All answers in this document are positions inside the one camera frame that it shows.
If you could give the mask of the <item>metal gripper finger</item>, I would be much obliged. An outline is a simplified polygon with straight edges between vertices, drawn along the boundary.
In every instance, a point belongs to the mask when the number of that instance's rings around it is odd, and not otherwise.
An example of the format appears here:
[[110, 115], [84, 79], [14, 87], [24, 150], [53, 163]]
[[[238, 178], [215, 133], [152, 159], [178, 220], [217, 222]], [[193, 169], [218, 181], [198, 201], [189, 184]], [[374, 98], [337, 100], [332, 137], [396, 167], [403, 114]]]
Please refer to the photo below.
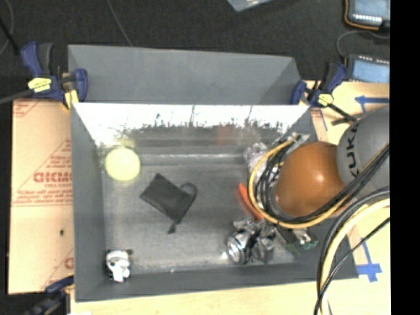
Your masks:
[[254, 260], [266, 264], [274, 258], [274, 242], [250, 232], [236, 232], [228, 237], [226, 252], [235, 264], [247, 264]]
[[274, 225], [265, 219], [240, 219], [233, 221], [232, 225], [237, 231], [247, 231], [256, 237], [271, 238], [274, 235]]

